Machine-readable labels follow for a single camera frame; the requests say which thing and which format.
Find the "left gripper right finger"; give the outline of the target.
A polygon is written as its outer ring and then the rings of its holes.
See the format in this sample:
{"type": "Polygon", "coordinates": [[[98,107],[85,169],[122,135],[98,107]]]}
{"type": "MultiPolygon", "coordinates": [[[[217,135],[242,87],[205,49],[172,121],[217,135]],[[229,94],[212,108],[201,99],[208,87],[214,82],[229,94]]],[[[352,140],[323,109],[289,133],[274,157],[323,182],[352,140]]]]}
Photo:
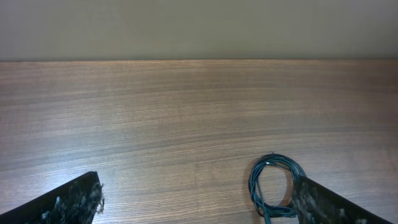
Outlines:
{"type": "Polygon", "coordinates": [[[392,224],[304,176],[294,181],[292,203],[300,223],[392,224]]]}

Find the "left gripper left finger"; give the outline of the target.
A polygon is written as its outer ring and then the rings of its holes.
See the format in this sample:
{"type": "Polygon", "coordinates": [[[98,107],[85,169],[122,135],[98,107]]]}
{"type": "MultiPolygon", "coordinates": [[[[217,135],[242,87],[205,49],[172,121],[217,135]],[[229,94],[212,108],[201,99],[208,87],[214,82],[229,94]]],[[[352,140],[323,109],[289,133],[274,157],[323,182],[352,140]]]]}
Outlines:
{"type": "Polygon", "coordinates": [[[1,214],[1,223],[92,224],[104,210],[102,189],[98,173],[89,171],[1,214]]]}

